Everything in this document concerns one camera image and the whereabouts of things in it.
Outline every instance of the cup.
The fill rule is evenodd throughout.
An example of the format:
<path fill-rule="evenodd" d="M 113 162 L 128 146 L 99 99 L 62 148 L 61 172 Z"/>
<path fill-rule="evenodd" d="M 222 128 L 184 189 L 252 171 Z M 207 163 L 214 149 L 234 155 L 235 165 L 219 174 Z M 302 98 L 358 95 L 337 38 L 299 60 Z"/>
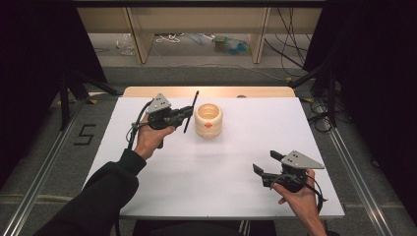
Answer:
<path fill-rule="evenodd" d="M 223 111 L 214 103 L 200 105 L 194 112 L 196 132 L 205 139 L 213 139 L 221 133 Z"/>

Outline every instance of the gray floor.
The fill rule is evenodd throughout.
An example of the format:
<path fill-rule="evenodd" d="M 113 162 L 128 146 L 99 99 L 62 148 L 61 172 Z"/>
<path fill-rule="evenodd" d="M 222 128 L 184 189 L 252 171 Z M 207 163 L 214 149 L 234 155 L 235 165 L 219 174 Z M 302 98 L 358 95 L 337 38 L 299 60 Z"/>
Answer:
<path fill-rule="evenodd" d="M 246 35 L 233 34 L 234 38 L 247 40 Z M 123 90 L 128 86 L 149 85 L 226 85 L 226 86 L 285 86 L 287 80 L 296 77 L 287 72 L 303 75 L 305 72 L 297 69 L 288 60 L 282 60 L 269 46 L 265 44 L 261 64 L 253 64 L 250 54 L 241 52 L 230 55 L 225 50 L 214 48 L 212 42 L 195 35 L 177 36 L 179 43 L 162 41 L 155 42 L 146 64 L 139 65 L 135 56 L 122 55 L 116 48 L 116 41 L 122 40 L 121 34 L 91 34 L 91 41 L 96 48 L 98 58 L 106 74 L 108 83 L 116 89 Z M 282 49 L 275 35 L 269 35 L 268 41 L 278 50 Z M 305 35 L 297 35 L 297 44 L 308 48 L 309 40 Z M 299 63 L 295 50 L 285 49 L 285 54 Z M 295 90 L 300 97 L 310 97 L 308 82 Z M 100 91 L 88 86 L 89 91 Z M 62 205 L 80 192 L 89 167 L 95 157 L 101 138 L 116 104 L 117 97 L 108 94 L 97 94 L 92 98 L 94 104 L 77 102 L 72 104 L 72 110 L 80 107 L 72 130 L 65 144 L 58 153 L 54 166 L 41 189 L 37 200 L 30 211 L 20 235 L 31 235 L 44 224 Z M 311 115 L 309 103 L 302 103 L 306 117 Z M 337 109 L 343 111 L 340 100 Z M 0 230 L 3 232 L 8 221 L 17 210 L 23 195 L 28 188 L 44 159 L 53 147 L 54 140 L 59 135 L 60 106 L 58 99 L 51 104 L 51 113 L 45 119 L 42 128 L 27 156 L 21 160 L 14 173 L 0 192 Z M 395 192 L 390 187 L 384 174 L 378 167 L 371 164 L 371 154 L 358 133 L 354 122 L 349 120 L 345 112 L 337 114 L 337 128 L 334 129 L 342 137 L 354 163 L 356 164 L 366 187 L 372 194 L 378 208 L 390 230 L 390 235 L 417 235 L 417 229 Z M 80 137 L 81 129 L 85 127 L 89 137 Z M 366 203 L 361 199 L 355 188 L 355 180 L 349 177 L 346 165 L 342 160 L 340 150 L 333 143 L 331 133 L 319 132 L 312 125 L 312 132 L 323 156 L 331 181 L 345 209 L 345 217 L 327 220 L 328 230 L 340 235 L 383 235 L 375 226 L 373 217 L 367 211 Z M 134 220 L 121 220 L 122 235 L 131 235 Z M 277 235 L 306 235 L 306 231 L 297 219 L 280 219 L 275 221 Z"/>

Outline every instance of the hand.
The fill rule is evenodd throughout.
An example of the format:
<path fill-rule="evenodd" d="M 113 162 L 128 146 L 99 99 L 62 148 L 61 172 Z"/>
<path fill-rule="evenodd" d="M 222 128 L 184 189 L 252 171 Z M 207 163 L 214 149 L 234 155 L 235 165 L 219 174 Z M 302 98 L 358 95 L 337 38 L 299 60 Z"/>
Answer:
<path fill-rule="evenodd" d="M 148 120 L 148 115 L 145 115 L 144 120 Z M 173 126 L 168 126 L 163 130 L 154 130 L 149 125 L 144 125 L 139 128 L 138 143 L 134 151 L 144 160 L 147 160 L 153 155 L 163 138 L 174 131 L 175 127 Z"/>
<path fill-rule="evenodd" d="M 307 184 L 314 187 L 314 178 L 316 173 L 312 169 L 307 169 L 307 175 L 311 177 L 307 178 Z M 289 203 L 292 211 L 294 211 L 295 215 L 308 229 L 310 236 L 327 235 L 319 218 L 316 194 L 313 191 L 304 187 L 297 193 L 291 193 L 282 185 L 276 183 L 274 183 L 272 187 L 282 195 L 282 199 L 280 199 L 278 203 L 280 205 Z"/>

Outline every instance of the floor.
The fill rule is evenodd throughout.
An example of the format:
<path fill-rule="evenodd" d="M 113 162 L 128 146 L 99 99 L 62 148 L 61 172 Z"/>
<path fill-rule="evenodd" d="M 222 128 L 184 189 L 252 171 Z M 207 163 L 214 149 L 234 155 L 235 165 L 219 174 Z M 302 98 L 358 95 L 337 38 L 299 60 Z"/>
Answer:
<path fill-rule="evenodd" d="M 244 34 L 224 35 L 243 42 L 248 40 Z M 122 47 L 121 45 L 125 42 L 124 34 L 90 35 L 100 64 L 108 73 L 108 83 L 119 90 L 140 83 L 132 81 L 132 78 L 120 76 L 120 71 L 138 73 L 138 69 L 157 71 L 161 70 L 160 68 L 184 69 L 186 67 L 191 72 L 191 76 L 200 77 L 198 69 L 228 68 L 239 70 L 247 76 L 264 77 L 260 80 L 279 81 L 283 85 L 297 80 L 296 76 L 305 74 L 290 60 L 282 59 L 267 44 L 263 49 L 261 63 L 254 64 L 248 52 L 241 51 L 232 55 L 226 49 L 215 48 L 210 39 L 198 34 L 175 35 L 175 38 L 179 42 L 165 39 L 157 42 L 156 40 L 159 39 L 157 36 L 147 63 L 139 65 L 135 55 L 126 55 L 130 53 L 129 50 L 122 54 L 121 49 L 117 48 L 117 45 Z M 276 50 L 282 51 L 284 44 L 279 40 L 285 40 L 285 38 L 286 35 L 268 35 L 267 41 Z M 307 50 L 310 42 L 309 36 L 296 35 L 296 42 L 300 48 Z M 306 52 L 301 50 L 301 53 L 305 56 Z M 303 63 L 303 59 L 294 48 L 286 46 L 284 54 L 296 63 Z M 169 73 L 164 75 L 172 78 L 178 76 Z M 308 82 L 296 89 L 297 96 L 310 97 L 311 84 L 312 82 Z M 88 90 L 99 91 L 90 87 Z M 59 132 L 58 100 L 57 98 L 51 104 L 50 116 L 39 130 L 38 139 L 33 143 L 30 152 L 22 159 L 8 183 L 0 191 L 0 230 L 2 232 L 9 225 L 7 222 L 19 210 L 21 202 L 25 201 L 32 180 L 36 178 L 38 170 L 43 167 L 45 159 L 53 156 L 54 153 L 56 153 L 56 159 L 51 160 L 53 168 L 42 183 L 39 192 L 33 194 L 33 204 L 30 206 L 28 215 L 22 218 L 23 224 L 18 230 L 20 235 L 31 235 L 36 228 L 44 224 L 54 212 L 81 190 L 112 108 L 116 103 L 115 97 L 106 94 L 95 95 L 93 97 L 95 104 L 84 104 L 79 101 L 72 103 L 72 111 L 78 111 L 72 114 L 76 117 L 74 128 L 67 131 L 67 137 L 62 138 L 63 146 L 54 149 L 54 142 L 59 140 L 62 134 Z M 314 105 L 302 102 L 306 117 L 312 116 L 312 112 L 320 112 L 322 106 L 319 104 L 326 104 L 326 98 L 319 98 L 315 102 L 317 103 L 313 103 Z M 343 111 L 342 100 L 337 101 L 336 108 Z M 336 231 L 340 235 L 417 235 L 416 226 L 384 174 L 371 162 L 371 154 L 355 129 L 354 122 L 349 119 L 346 112 L 340 112 L 336 122 L 338 126 L 331 132 L 321 132 L 322 129 L 328 128 L 326 120 L 312 125 L 312 132 L 346 214 L 341 219 L 326 220 L 325 225 L 328 230 Z M 75 146 L 75 143 L 86 142 L 86 137 L 80 137 L 79 131 L 82 127 L 91 129 L 94 138 L 87 146 Z M 134 222 L 128 219 L 121 220 L 122 235 L 131 235 Z M 297 219 L 276 220 L 275 227 L 277 235 L 281 236 L 306 234 Z"/>

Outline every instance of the black backdrop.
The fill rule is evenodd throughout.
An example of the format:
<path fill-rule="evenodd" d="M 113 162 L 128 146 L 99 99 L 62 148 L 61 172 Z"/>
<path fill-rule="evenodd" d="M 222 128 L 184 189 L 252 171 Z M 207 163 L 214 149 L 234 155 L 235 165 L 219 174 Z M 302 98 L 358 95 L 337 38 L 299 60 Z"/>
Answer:
<path fill-rule="evenodd" d="M 417 224 L 417 5 L 363 1 L 334 58 L 341 98 L 410 216 Z M 324 8 L 305 68 L 320 65 L 356 6 Z"/>
<path fill-rule="evenodd" d="M 75 8 L 22 0 L 1 5 L 0 188 L 35 139 L 63 73 L 105 82 Z"/>

